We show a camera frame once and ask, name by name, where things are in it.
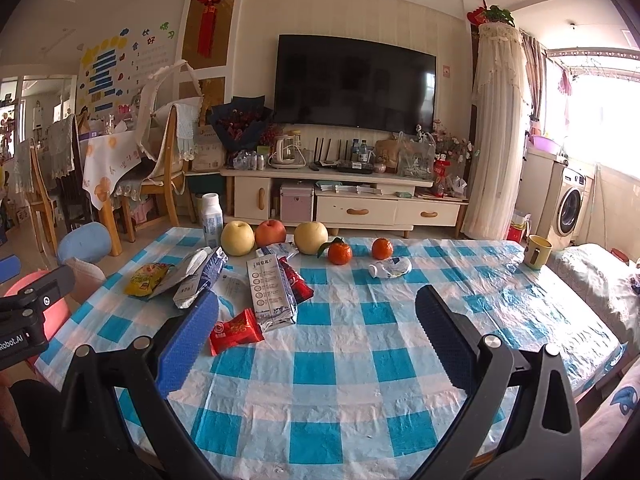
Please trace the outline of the yellow snack bag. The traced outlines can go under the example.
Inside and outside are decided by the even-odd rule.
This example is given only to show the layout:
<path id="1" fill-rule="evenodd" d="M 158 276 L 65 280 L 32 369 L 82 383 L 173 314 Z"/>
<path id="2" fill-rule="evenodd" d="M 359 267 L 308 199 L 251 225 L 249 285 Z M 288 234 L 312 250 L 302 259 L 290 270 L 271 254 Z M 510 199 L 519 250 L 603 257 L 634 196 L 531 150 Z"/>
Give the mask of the yellow snack bag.
<path id="1" fill-rule="evenodd" d="M 139 268 L 124 288 L 124 293 L 134 297 L 149 297 L 168 273 L 171 265 L 153 262 Z"/>

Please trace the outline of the white wrapper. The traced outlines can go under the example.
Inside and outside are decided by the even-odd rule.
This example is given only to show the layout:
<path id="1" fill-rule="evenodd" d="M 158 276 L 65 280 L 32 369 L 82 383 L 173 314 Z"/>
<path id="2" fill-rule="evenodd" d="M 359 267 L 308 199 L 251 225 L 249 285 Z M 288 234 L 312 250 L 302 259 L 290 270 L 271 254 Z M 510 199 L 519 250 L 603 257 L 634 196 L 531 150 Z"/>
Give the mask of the white wrapper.
<path id="1" fill-rule="evenodd" d="M 407 257 L 390 257 L 384 260 L 376 260 L 369 266 L 371 278 L 379 280 L 391 280 L 401 278 L 412 270 L 412 264 Z"/>

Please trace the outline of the silver carton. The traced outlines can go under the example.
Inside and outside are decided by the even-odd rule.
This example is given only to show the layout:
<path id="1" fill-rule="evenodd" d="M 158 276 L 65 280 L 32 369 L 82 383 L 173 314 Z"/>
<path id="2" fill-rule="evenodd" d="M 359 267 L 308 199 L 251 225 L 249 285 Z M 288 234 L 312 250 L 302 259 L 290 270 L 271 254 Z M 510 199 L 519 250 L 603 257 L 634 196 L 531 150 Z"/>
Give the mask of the silver carton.
<path id="1" fill-rule="evenodd" d="M 174 292 L 174 305 L 180 310 L 189 309 L 202 290 L 213 289 L 227 262 L 228 256 L 221 247 L 198 248 L 167 272 L 151 298 Z"/>

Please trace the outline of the small red snack packet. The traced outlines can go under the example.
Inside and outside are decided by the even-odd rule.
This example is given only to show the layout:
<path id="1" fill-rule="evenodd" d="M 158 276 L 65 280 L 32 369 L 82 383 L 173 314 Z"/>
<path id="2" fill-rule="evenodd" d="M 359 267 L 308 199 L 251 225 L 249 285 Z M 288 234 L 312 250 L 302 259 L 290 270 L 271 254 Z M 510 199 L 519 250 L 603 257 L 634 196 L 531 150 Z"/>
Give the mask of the small red snack packet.
<path id="1" fill-rule="evenodd" d="M 230 321 L 217 322 L 208 337 L 210 353 L 213 356 L 242 344 L 257 344 L 263 340 L 262 329 L 252 309 L 243 310 Z"/>

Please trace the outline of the white milk carton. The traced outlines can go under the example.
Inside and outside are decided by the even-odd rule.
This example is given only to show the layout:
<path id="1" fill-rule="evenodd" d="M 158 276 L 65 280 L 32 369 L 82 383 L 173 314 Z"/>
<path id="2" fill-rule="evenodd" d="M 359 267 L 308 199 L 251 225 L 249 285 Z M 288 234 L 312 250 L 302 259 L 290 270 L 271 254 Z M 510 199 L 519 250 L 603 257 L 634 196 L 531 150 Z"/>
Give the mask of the white milk carton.
<path id="1" fill-rule="evenodd" d="M 246 263 L 254 315 L 265 332 L 292 326 L 297 320 L 297 301 L 275 255 Z"/>

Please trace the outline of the red milk tea packet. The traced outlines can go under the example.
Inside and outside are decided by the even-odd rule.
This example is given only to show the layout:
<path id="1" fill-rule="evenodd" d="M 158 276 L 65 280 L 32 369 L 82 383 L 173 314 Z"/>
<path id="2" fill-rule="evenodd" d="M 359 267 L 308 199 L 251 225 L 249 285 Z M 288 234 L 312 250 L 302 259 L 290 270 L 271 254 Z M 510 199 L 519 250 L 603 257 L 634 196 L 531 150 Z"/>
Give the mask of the red milk tea packet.
<path id="1" fill-rule="evenodd" d="M 314 291 L 309 287 L 302 276 L 293 269 L 293 267 L 288 263 L 288 260 L 282 257 L 278 260 L 278 263 L 288 279 L 288 284 L 290 284 L 296 304 L 302 304 L 303 302 L 311 299 L 314 296 Z"/>

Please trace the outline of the white wet wipes pack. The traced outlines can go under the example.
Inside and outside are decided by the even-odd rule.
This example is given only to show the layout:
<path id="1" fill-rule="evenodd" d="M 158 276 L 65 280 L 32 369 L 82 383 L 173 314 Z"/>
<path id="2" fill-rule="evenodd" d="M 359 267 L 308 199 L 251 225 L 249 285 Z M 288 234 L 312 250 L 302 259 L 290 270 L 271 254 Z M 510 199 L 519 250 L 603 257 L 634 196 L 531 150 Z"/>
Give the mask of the white wet wipes pack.
<path id="1" fill-rule="evenodd" d="M 221 271 L 214 293 L 218 297 L 218 320 L 221 322 L 232 320 L 253 305 L 247 277 L 227 269 Z"/>

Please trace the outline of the blue round stool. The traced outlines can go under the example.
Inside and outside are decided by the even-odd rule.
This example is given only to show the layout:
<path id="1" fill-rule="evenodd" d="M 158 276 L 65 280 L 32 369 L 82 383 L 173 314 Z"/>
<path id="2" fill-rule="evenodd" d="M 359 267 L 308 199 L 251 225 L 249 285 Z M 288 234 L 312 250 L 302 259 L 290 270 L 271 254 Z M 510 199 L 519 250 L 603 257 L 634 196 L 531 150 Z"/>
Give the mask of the blue round stool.
<path id="1" fill-rule="evenodd" d="M 56 258 L 59 264 L 76 258 L 97 263 L 112 250 L 112 240 L 107 228 L 100 222 L 90 222 L 66 234 L 58 244 Z"/>

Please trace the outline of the yellow green mug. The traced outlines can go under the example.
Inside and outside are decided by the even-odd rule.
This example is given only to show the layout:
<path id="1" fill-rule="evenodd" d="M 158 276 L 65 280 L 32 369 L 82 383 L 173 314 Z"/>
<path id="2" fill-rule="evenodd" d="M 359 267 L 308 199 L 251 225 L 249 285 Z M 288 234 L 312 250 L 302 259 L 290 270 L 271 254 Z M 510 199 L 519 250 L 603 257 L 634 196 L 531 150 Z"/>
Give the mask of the yellow green mug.
<path id="1" fill-rule="evenodd" d="M 544 237 L 529 235 L 524 250 L 523 263 L 532 270 L 540 270 L 548 262 L 552 244 Z"/>

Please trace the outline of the white lace covered air conditioner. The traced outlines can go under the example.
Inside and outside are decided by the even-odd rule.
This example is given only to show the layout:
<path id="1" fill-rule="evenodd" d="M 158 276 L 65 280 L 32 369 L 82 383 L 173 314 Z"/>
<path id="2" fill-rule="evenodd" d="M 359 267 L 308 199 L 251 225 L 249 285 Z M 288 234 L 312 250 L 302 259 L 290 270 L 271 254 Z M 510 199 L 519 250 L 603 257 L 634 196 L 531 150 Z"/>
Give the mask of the white lace covered air conditioner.
<path id="1" fill-rule="evenodd" d="M 472 93 L 477 108 L 469 207 L 462 232 L 473 240 L 506 237 L 518 197 L 529 90 L 520 31 L 480 25 Z"/>

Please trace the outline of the white washing machine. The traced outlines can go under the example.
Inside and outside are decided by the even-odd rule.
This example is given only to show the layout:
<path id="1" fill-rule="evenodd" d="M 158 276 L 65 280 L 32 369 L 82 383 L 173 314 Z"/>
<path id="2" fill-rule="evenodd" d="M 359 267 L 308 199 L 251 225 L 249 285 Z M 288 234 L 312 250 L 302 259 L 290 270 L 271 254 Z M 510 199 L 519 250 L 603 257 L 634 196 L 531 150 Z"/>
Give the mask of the white washing machine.
<path id="1" fill-rule="evenodd" d="M 536 234 L 546 238 L 553 250 L 573 245 L 587 215 L 592 179 L 555 162 Z"/>

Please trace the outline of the white tv cabinet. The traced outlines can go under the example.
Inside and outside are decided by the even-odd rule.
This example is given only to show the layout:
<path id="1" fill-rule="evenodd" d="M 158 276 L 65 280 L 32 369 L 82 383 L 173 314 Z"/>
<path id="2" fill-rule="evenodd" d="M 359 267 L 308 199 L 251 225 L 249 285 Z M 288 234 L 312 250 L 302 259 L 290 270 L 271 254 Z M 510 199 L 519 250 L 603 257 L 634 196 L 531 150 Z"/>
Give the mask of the white tv cabinet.
<path id="1" fill-rule="evenodd" d="M 338 174 L 311 169 L 224 169 L 226 219 L 258 226 L 280 220 L 280 186 L 309 182 L 314 186 L 314 220 L 330 233 L 343 230 L 390 231 L 407 237 L 416 228 L 461 232 L 468 201 L 436 197 L 426 181 L 394 174 Z M 283 223 L 294 228 L 299 223 Z"/>

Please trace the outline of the right yellow pear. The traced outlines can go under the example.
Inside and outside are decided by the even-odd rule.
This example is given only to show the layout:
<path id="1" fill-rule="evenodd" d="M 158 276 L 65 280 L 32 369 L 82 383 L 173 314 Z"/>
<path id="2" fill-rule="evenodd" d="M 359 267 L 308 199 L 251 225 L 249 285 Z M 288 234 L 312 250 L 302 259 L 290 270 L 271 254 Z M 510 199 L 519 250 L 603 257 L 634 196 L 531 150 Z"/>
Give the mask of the right yellow pear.
<path id="1" fill-rule="evenodd" d="M 303 222 L 294 230 L 294 243 L 304 255 L 314 255 L 328 241 L 328 230 L 317 221 Z"/>

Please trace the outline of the white electric kettle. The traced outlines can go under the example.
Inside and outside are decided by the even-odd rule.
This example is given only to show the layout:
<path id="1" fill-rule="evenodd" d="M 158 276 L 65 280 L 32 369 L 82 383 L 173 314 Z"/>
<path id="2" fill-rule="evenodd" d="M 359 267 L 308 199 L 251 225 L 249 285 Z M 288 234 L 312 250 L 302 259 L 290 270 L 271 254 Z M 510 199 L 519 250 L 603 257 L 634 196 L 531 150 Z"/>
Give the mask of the white electric kettle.
<path id="1" fill-rule="evenodd" d="M 268 162 L 271 167 L 276 169 L 304 168 L 307 162 L 302 151 L 302 144 L 300 144 L 300 135 L 294 131 L 278 136 Z"/>

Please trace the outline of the black flat television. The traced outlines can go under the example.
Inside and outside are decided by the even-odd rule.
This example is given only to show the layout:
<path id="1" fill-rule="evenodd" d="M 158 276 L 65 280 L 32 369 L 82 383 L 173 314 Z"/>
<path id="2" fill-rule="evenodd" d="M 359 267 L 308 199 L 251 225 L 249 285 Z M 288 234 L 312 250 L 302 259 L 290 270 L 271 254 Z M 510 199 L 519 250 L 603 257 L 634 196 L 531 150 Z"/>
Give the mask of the black flat television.
<path id="1" fill-rule="evenodd" d="M 281 124 L 413 133 L 431 128 L 435 94 L 433 55 L 358 39 L 279 37 L 273 106 Z"/>

